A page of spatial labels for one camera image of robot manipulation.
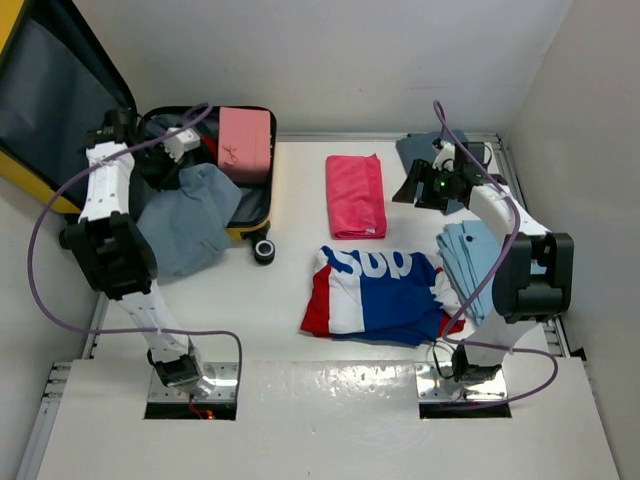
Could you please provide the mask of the pink towel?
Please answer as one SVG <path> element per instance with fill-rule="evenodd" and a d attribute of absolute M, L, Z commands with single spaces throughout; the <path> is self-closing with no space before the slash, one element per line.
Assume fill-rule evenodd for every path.
<path fill-rule="evenodd" d="M 383 176 L 377 155 L 332 155 L 326 159 L 325 172 L 331 236 L 337 240 L 385 238 Z"/>

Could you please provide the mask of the grey blue garment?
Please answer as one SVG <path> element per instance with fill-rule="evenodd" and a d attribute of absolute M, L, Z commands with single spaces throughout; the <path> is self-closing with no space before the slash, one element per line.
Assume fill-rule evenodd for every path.
<path fill-rule="evenodd" d="M 240 188 L 216 165 L 209 129 L 196 131 L 200 146 L 185 155 L 178 187 L 155 194 L 137 221 L 164 277 L 201 271 L 231 246 L 226 227 L 242 197 Z"/>

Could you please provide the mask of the blue white red shirt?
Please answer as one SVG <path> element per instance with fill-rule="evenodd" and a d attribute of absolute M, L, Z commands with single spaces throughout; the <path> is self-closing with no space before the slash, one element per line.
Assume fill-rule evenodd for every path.
<path fill-rule="evenodd" d="M 416 347 L 440 337 L 460 307 L 432 256 L 323 246 L 300 329 L 321 338 Z"/>

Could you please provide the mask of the yellow suitcase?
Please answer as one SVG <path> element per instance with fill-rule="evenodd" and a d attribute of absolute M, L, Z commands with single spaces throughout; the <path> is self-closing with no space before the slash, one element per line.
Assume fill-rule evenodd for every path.
<path fill-rule="evenodd" d="M 184 124 L 195 131 L 208 128 L 217 165 L 222 106 L 163 106 L 141 113 L 128 84 L 73 2 L 22 1 L 9 23 L 1 49 L 1 171 L 24 191 L 41 201 L 51 200 L 87 166 L 88 135 L 115 109 L 135 115 L 133 145 Z M 231 238 L 250 241 L 255 260 L 267 265 L 275 257 L 268 231 L 277 122 L 266 108 L 233 107 L 271 114 L 267 180 L 260 185 L 234 182 L 242 197 L 227 226 Z M 136 170 L 132 187 L 133 212 L 139 213 L 153 188 Z"/>

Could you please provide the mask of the dark grey garment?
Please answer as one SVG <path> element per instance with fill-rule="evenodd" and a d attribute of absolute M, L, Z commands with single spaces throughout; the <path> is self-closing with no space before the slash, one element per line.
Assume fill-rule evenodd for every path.
<path fill-rule="evenodd" d="M 437 140 L 438 131 L 430 133 L 410 133 L 395 142 L 396 151 L 406 173 L 409 173 L 416 159 L 432 162 L 437 156 L 437 149 L 433 143 Z M 486 169 L 494 158 L 493 148 L 484 142 L 483 146 L 469 148 L 477 160 L 481 161 Z"/>

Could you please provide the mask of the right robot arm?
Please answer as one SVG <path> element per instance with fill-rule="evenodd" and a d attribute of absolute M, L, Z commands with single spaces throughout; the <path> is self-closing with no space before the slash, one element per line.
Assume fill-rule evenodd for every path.
<path fill-rule="evenodd" d="M 489 271 L 493 308 L 456 347 L 451 359 L 454 382 L 492 379 L 533 320 L 545 321 L 568 310 L 573 239 L 533 219 L 500 176 L 467 162 L 449 171 L 415 160 L 392 200 L 433 210 L 457 200 L 480 218 L 501 246 L 498 266 Z"/>

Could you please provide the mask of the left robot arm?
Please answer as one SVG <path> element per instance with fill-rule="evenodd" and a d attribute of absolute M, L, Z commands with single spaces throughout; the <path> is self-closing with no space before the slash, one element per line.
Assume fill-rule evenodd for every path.
<path fill-rule="evenodd" d="M 157 285 L 151 246 L 129 213 L 130 179 L 137 120 L 130 111 L 106 113 L 90 132 L 90 173 L 84 207 L 61 234 L 89 285 L 115 301 L 141 330 L 147 359 L 166 388 L 205 398 L 212 387 L 190 336 L 179 330 Z"/>

